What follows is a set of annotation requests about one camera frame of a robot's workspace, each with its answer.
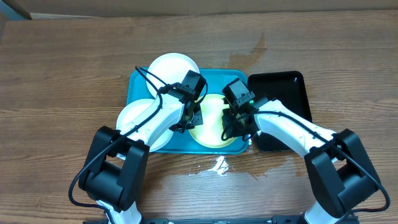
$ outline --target blue object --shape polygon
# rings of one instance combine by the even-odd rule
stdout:
[[[240,78],[246,84],[248,83],[248,78],[239,70],[201,68],[199,71],[207,81],[209,88],[208,94],[222,95],[222,89],[236,78]],[[136,100],[153,98],[154,97],[149,93],[144,78],[140,76],[137,71],[134,71],[130,76],[126,105]],[[235,141],[225,147],[216,149],[209,148],[197,143],[192,138],[189,131],[185,131],[183,134],[174,132],[170,141],[162,149],[159,149],[156,152],[184,154],[239,154],[245,151],[248,145],[249,143],[247,141],[242,141],[241,138],[237,138]]]

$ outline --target black tray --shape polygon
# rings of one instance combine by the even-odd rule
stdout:
[[[248,88],[257,96],[266,96],[269,100],[276,98],[293,113],[312,122],[310,105],[305,91],[304,78],[300,72],[275,72],[251,75]],[[255,137],[260,151],[289,150],[284,143],[269,134]]]

